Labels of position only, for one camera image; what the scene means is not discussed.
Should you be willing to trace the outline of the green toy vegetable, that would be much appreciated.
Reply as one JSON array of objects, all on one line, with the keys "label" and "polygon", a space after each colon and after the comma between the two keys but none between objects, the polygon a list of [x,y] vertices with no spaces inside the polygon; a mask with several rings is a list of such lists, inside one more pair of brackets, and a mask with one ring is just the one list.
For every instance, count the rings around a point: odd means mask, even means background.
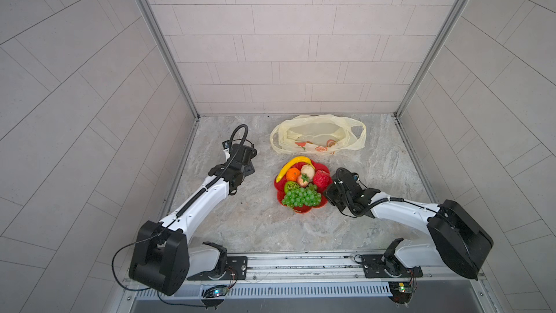
[{"label": "green toy vegetable", "polygon": [[301,207],[318,207],[322,202],[322,195],[318,192],[317,187],[310,183],[305,188],[298,188],[285,193],[282,199],[282,205],[291,208],[301,208]]}]

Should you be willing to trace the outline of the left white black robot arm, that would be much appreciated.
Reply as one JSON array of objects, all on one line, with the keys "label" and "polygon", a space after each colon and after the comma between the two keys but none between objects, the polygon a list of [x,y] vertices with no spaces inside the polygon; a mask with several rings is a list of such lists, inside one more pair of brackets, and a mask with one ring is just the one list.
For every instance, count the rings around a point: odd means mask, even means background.
[{"label": "left white black robot arm", "polygon": [[237,126],[223,143],[226,161],[210,169],[201,186],[177,210],[159,222],[147,221],[131,244],[130,279],[172,295],[184,281],[199,274],[220,279],[227,272],[227,249],[205,242],[189,247],[204,219],[255,173],[252,159],[257,155],[248,143],[248,126]]}]

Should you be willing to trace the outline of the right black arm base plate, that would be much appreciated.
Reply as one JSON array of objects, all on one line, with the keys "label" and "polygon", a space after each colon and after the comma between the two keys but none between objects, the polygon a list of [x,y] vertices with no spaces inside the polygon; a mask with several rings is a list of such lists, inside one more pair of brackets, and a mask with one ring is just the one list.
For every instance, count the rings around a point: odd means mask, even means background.
[{"label": "right black arm base plate", "polygon": [[421,278],[420,267],[406,267],[394,255],[359,254],[354,256],[356,264],[362,266],[366,278],[411,279]]}]

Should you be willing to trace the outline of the toy strawberry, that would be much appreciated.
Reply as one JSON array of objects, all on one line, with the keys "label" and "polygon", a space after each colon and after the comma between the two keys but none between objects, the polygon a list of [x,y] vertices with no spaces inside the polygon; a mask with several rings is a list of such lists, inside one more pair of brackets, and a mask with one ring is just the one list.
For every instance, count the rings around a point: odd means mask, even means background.
[{"label": "toy strawberry", "polygon": [[307,174],[300,174],[297,179],[297,183],[301,188],[305,188],[310,184],[311,178]]}]

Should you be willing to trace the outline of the yellow toy banana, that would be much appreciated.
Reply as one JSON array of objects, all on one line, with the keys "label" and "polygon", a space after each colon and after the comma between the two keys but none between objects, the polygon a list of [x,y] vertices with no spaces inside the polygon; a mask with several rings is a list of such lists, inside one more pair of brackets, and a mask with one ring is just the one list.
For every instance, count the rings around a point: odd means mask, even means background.
[{"label": "yellow toy banana", "polygon": [[293,167],[295,164],[298,164],[298,163],[304,163],[304,164],[309,165],[309,166],[314,168],[313,162],[308,157],[305,157],[305,156],[294,157],[293,159],[291,159],[291,161],[289,161],[286,165],[284,165],[282,167],[281,171],[279,171],[279,174],[275,178],[275,182],[279,183],[282,180],[282,178],[284,178],[287,171],[291,167]]}]

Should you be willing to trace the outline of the orange toy fruit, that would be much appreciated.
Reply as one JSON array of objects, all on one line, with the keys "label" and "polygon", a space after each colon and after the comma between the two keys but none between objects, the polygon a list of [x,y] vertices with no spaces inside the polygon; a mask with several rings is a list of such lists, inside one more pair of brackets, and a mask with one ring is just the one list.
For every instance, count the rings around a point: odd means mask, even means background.
[{"label": "orange toy fruit", "polygon": [[287,181],[297,182],[298,177],[301,175],[301,171],[298,168],[290,168],[286,174],[285,178]]}]

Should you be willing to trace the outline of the pale beige toy fruit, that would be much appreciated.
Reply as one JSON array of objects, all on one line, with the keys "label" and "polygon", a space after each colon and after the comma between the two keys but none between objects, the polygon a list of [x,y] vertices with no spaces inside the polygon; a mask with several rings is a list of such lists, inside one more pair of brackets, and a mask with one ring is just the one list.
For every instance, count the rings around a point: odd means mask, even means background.
[{"label": "pale beige toy fruit", "polygon": [[311,178],[311,181],[312,181],[314,179],[314,175],[316,174],[316,170],[312,165],[306,164],[306,165],[302,166],[301,174],[307,174]]}]

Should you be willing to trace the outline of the green toy apple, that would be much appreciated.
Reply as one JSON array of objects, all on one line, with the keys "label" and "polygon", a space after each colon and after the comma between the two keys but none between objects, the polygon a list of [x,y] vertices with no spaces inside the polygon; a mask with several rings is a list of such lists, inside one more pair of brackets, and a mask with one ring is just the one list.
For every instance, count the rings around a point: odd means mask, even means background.
[{"label": "green toy apple", "polygon": [[289,192],[300,188],[300,185],[295,181],[287,181],[284,186],[284,192],[289,194]]}]

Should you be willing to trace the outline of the red flower-shaped plate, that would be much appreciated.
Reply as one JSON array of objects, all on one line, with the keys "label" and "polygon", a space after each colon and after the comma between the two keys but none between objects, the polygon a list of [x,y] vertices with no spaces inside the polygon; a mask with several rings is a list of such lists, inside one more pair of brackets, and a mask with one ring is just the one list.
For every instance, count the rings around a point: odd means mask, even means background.
[{"label": "red flower-shaped plate", "polygon": [[277,200],[282,206],[305,214],[328,203],[324,192],[331,183],[332,177],[327,166],[297,157],[281,169],[274,185]]}]

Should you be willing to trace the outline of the translucent yellowish plastic bag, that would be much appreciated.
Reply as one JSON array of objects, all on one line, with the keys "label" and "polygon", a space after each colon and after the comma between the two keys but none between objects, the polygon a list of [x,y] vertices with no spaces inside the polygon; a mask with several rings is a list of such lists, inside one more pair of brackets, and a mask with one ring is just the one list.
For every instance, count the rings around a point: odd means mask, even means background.
[{"label": "translucent yellowish plastic bag", "polygon": [[274,128],[270,145],[279,154],[334,154],[363,149],[366,134],[366,125],[350,117],[299,115]]}]

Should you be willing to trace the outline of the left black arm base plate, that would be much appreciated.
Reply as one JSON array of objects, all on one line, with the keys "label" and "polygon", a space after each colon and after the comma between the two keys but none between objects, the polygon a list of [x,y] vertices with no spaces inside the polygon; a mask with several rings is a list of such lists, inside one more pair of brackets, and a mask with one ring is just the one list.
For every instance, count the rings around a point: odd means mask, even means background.
[{"label": "left black arm base plate", "polygon": [[201,272],[188,277],[188,281],[243,281],[246,279],[248,266],[247,256],[228,256],[222,274]]}]

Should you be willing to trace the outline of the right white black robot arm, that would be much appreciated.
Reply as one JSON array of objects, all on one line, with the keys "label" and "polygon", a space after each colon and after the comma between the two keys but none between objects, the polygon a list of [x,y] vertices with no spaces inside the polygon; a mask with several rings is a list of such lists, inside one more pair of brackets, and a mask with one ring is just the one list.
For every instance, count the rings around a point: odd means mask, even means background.
[{"label": "right white black robot arm", "polygon": [[476,280],[494,246],[490,235],[453,200],[426,204],[368,188],[356,173],[337,169],[324,191],[327,201],[352,217],[391,220],[422,232],[424,239],[395,239],[379,256],[363,256],[372,275],[414,276],[422,267],[447,267],[466,279]]}]

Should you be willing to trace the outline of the red toy fruit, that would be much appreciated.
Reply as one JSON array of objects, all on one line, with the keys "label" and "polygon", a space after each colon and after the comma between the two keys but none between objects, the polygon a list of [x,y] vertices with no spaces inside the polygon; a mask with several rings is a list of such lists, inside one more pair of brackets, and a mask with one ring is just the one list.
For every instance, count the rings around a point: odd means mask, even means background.
[{"label": "red toy fruit", "polygon": [[332,182],[330,174],[324,170],[317,170],[314,174],[312,183],[318,189],[326,189]]}]

